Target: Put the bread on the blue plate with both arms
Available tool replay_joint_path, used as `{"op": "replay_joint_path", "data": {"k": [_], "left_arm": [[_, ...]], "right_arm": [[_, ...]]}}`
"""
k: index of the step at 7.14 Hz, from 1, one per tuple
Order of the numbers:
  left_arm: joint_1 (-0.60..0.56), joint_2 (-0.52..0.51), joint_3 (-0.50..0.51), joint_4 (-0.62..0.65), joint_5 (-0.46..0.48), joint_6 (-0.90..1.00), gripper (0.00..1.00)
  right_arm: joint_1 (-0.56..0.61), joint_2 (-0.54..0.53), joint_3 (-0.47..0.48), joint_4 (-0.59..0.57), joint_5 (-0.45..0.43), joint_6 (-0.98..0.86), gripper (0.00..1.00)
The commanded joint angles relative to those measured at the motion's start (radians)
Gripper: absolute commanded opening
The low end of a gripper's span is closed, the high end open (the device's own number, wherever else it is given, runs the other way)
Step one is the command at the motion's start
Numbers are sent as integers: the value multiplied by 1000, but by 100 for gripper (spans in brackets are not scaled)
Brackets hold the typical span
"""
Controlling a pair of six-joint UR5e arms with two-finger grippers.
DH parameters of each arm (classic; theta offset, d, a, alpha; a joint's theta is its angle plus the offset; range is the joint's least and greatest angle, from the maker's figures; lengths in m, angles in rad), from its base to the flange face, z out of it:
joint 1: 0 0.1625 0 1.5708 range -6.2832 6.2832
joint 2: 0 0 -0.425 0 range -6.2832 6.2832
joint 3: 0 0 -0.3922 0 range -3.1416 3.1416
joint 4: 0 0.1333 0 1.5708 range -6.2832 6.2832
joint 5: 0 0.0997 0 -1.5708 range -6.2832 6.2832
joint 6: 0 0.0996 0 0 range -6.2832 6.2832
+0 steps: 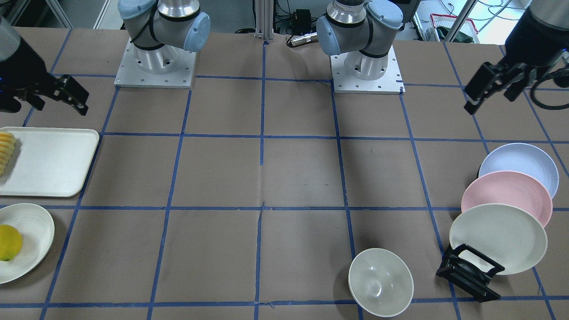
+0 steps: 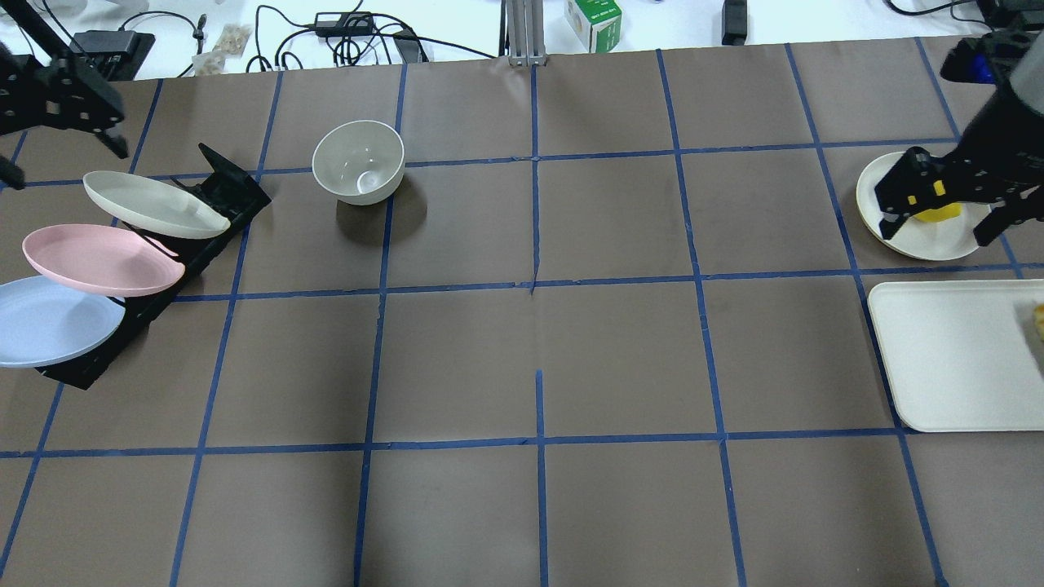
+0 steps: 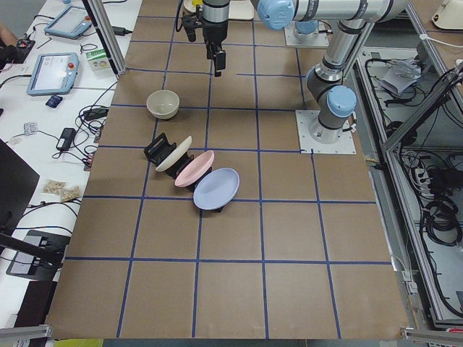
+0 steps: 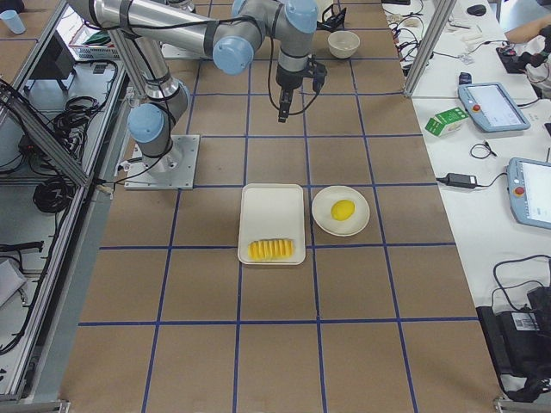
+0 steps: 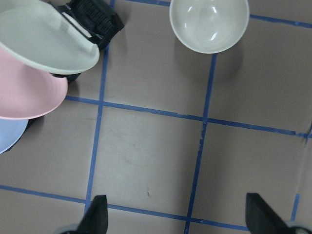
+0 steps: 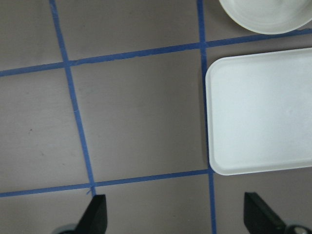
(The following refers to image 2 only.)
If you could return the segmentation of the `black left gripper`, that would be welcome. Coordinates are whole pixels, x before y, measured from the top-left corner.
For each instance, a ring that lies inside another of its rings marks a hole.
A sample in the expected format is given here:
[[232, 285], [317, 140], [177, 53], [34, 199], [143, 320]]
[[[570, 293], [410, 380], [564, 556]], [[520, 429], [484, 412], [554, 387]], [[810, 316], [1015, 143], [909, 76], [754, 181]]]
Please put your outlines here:
[[[121, 123], [123, 101], [115, 88], [80, 60], [60, 58], [42, 66], [34, 57], [3, 57], [1, 64], [1, 131], [80, 130], [96, 135], [119, 159], [128, 157]], [[7, 188], [25, 188], [25, 174], [0, 157], [0, 179]]]

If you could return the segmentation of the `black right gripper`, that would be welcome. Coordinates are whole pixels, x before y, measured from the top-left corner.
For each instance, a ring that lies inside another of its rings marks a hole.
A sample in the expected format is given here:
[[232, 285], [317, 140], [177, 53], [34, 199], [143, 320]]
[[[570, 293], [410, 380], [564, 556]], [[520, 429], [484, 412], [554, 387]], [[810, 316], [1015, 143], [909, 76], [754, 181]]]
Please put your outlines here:
[[874, 193], [883, 241], [914, 215], [973, 203], [991, 205], [973, 229], [977, 245], [991, 245], [1010, 227], [1042, 219], [1042, 115], [1015, 94], [995, 94], [954, 150], [935, 157], [920, 146], [907, 149]]

